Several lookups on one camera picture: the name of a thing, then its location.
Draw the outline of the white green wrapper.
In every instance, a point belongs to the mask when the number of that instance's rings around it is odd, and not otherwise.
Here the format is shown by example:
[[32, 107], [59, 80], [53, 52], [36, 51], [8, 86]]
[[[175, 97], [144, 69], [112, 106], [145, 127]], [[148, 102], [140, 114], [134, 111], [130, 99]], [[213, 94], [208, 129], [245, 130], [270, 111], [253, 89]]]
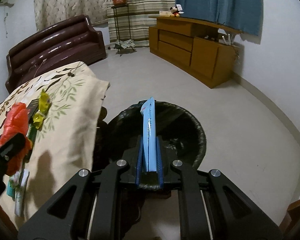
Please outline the white green wrapper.
[[24, 200], [30, 172], [21, 168], [8, 180], [6, 194], [14, 201], [14, 214], [24, 217]]

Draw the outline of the orange plastic bag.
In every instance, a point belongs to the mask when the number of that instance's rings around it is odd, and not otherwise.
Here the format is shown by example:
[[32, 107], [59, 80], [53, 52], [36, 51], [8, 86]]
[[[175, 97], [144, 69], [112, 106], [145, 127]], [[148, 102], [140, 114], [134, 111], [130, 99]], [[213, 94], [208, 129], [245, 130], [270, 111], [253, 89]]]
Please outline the orange plastic bag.
[[6, 171], [8, 176], [13, 176], [19, 170], [23, 159], [32, 149], [32, 142], [26, 136], [29, 126], [28, 112], [25, 103], [15, 103], [7, 113], [4, 121], [4, 131], [0, 137], [0, 148], [18, 133], [21, 133], [25, 138], [23, 149], [8, 162]]

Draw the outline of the yellow snack wrapper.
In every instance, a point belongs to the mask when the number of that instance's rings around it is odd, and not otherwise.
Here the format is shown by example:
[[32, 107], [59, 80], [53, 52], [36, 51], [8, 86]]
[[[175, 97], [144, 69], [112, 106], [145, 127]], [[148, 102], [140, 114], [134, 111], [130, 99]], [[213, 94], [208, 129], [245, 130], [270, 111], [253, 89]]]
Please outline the yellow snack wrapper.
[[40, 93], [38, 101], [38, 110], [34, 113], [32, 117], [33, 125], [36, 129], [41, 129], [44, 120], [47, 117], [51, 106], [50, 97], [47, 92], [43, 89]]

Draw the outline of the light blue wrapper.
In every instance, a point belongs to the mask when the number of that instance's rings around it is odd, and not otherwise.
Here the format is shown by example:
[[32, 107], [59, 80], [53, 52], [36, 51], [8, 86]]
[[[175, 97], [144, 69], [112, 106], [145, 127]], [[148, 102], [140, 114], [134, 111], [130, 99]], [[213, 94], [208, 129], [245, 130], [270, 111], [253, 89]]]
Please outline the light blue wrapper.
[[141, 106], [143, 116], [143, 159], [146, 172], [157, 172], [155, 100], [149, 98]]

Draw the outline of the black trash bin with liner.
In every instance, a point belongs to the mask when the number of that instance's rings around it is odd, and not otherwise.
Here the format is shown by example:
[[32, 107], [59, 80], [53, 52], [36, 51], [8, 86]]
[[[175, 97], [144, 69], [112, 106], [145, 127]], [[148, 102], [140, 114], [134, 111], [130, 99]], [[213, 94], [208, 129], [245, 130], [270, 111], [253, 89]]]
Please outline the black trash bin with liner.
[[97, 124], [93, 171], [125, 159], [131, 169], [126, 178], [145, 190], [162, 189], [168, 181], [168, 157], [197, 169], [206, 154], [206, 136], [200, 122], [188, 110], [163, 101], [155, 102], [156, 136], [162, 157], [159, 171], [147, 173], [142, 163], [143, 101], [121, 111], [109, 123]]

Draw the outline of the floral beige tablecloth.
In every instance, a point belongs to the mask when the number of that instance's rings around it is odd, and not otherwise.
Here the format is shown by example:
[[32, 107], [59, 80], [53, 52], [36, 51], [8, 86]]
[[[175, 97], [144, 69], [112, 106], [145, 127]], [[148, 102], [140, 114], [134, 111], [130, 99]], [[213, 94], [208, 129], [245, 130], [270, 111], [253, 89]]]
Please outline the floral beige tablecloth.
[[0, 104], [0, 135], [6, 112], [16, 102], [28, 105], [46, 91], [51, 107], [37, 132], [29, 163], [24, 215], [14, 213], [6, 193], [0, 205], [9, 221], [20, 228], [54, 193], [82, 168], [91, 169], [97, 121], [109, 82], [100, 80], [83, 62], [49, 71], [16, 88]]

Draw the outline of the dark brown leather sofa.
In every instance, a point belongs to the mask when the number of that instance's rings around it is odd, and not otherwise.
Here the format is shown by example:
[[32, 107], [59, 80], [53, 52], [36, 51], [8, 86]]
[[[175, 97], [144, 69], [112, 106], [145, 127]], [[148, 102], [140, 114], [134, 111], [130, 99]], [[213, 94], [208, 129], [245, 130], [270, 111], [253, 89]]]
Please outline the dark brown leather sofa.
[[82, 61], [91, 65], [107, 57], [101, 31], [79, 15], [53, 24], [18, 43], [6, 56], [9, 93], [53, 69]]

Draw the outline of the wooden TV cabinet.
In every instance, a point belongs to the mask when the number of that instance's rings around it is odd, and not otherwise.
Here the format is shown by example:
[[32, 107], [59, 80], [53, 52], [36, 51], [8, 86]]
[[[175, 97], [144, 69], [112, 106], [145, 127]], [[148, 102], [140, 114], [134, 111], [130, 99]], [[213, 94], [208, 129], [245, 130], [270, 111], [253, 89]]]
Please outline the wooden TV cabinet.
[[149, 27], [150, 52], [209, 88], [228, 81], [238, 49], [218, 41], [218, 33], [243, 33], [225, 25], [185, 17], [154, 16]]

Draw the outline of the beige patterned curtain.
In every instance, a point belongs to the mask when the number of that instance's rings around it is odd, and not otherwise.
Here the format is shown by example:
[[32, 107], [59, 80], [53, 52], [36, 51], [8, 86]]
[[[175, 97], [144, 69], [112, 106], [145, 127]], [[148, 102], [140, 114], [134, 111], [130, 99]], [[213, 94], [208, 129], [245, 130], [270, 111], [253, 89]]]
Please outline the beige patterned curtain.
[[86, 15], [92, 25], [107, 22], [106, 0], [34, 0], [37, 30], [69, 18]]

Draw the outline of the white router on cabinet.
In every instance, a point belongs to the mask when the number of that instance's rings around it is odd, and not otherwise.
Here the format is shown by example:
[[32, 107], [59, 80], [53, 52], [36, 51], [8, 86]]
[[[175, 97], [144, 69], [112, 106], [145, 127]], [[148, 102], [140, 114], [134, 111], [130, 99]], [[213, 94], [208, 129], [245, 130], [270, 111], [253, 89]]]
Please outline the white router on cabinet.
[[234, 44], [236, 34], [234, 33], [218, 33], [218, 41], [227, 46], [232, 46]]

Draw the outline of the striped cloth on stand shelf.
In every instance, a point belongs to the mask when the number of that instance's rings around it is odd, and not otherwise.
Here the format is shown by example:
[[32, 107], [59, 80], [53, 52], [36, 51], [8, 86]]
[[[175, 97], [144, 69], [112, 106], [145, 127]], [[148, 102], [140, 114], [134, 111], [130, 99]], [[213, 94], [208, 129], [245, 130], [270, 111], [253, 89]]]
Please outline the striped cloth on stand shelf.
[[127, 49], [127, 48], [134, 49], [134, 47], [135, 47], [135, 43], [134, 43], [134, 40], [132, 40], [132, 39], [128, 39], [126, 41], [117, 40], [114, 43], [114, 48], [117, 50]]

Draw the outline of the black metal plant stand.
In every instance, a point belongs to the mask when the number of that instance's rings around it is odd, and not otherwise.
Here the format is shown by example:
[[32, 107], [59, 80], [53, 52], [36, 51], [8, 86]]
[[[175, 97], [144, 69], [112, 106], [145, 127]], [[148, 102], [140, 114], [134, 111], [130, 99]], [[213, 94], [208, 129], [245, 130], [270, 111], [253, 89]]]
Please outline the black metal plant stand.
[[[112, 6], [111, 8], [112, 8], [113, 14], [114, 14], [116, 41], [117, 40], [122, 40], [121, 39], [121, 33], [120, 33], [121, 26], [120, 26], [120, 23], [119, 23], [119, 18], [123, 17], [124, 15], [120, 15], [118, 13], [118, 10], [121, 9], [121, 8], [126, 8], [127, 9], [127, 12], [126, 12], [125, 16], [128, 20], [128, 33], [129, 33], [129, 38], [128, 39], [132, 39], [131, 26], [130, 26], [129, 4], [127, 3], [126, 5], [121, 5], [121, 6], [118, 6], [118, 7]], [[119, 53], [120, 56], [122, 56], [122, 52], [124, 50], [126, 50], [126, 49], [117, 50], [117, 52]]]

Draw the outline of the Mickey Mouse plush toy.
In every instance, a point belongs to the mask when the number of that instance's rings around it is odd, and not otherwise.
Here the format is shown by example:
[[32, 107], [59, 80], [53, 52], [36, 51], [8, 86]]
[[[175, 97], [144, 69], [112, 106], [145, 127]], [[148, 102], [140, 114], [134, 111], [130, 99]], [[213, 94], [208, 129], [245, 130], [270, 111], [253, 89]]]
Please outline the Mickey Mouse plush toy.
[[170, 17], [180, 17], [179, 9], [176, 6], [170, 7], [170, 11]]

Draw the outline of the blue curtain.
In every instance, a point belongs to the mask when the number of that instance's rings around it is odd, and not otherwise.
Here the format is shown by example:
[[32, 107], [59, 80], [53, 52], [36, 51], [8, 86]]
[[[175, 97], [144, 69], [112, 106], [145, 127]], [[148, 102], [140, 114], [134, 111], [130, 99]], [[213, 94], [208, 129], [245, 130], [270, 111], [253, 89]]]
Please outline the blue curtain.
[[263, 0], [175, 0], [183, 16], [225, 25], [258, 36], [263, 17]]

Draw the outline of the beige box on cabinet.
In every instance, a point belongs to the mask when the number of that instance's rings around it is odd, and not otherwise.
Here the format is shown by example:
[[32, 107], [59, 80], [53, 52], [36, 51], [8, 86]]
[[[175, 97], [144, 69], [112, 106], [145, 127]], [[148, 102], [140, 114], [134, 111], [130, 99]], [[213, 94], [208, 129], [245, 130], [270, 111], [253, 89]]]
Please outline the beige box on cabinet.
[[171, 11], [159, 11], [160, 17], [174, 17], [175, 15]]

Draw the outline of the striped curtain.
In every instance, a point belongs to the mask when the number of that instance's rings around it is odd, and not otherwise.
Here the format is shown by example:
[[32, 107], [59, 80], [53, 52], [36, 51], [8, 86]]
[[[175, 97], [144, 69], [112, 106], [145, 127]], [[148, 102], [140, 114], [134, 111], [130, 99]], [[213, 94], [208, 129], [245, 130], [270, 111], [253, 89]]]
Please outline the striped curtain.
[[[148, 28], [156, 24], [154, 16], [158, 16], [159, 11], [168, 11], [175, 4], [175, 0], [127, 0], [127, 3], [129, 4], [132, 39], [137, 47], [147, 47], [149, 45]], [[107, 6], [109, 37], [110, 42], [114, 43], [116, 33], [114, 14], [111, 8], [113, 6], [112, 1], [108, 1]], [[119, 18], [122, 40], [129, 38], [126, 12], [126, 8], [118, 10], [120, 15], [124, 15]]]

